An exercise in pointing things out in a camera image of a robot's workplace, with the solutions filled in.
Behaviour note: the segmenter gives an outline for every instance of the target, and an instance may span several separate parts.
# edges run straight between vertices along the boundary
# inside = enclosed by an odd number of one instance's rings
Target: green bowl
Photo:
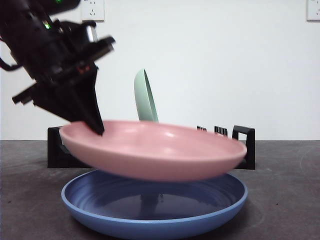
[[[134,79],[135,105],[140,121],[159,122],[154,97],[145,69],[141,69]]]

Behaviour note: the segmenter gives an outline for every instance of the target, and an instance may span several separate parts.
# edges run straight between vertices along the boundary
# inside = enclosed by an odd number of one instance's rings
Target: wall socket
[[[320,21],[320,0],[307,0],[306,19]]]
[[[81,0],[81,18],[82,21],[103,22],[105,20],[105,0]]]

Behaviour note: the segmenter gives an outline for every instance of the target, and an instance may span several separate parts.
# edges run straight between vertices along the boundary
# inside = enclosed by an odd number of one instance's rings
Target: blue plate
[[[230,174],[163,183],[111,175],[80,175],[62,189],[72,216],[99,233],[132,240],[171,240],[209,232],[232,219],[248,195]]]

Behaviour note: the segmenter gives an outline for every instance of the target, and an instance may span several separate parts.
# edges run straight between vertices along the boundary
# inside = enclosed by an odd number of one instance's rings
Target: table surface
[[[2,240],[115,240],[74,220],[63,186],[88,168],[47,168],[46,141],[1,141]],[[256,170],[233,170],[248,187],[241,211],[188,240],[319,240],[320,141],[257,141]]]

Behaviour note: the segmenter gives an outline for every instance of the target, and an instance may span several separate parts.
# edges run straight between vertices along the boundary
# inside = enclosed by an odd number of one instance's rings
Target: pink plate
[[[104,121],[103,136],[84,122],[60,129],[63,144],[82,162],[116,175],[152,181],[195,181],[224,174],[246,146],[213,132],[151,121]]]

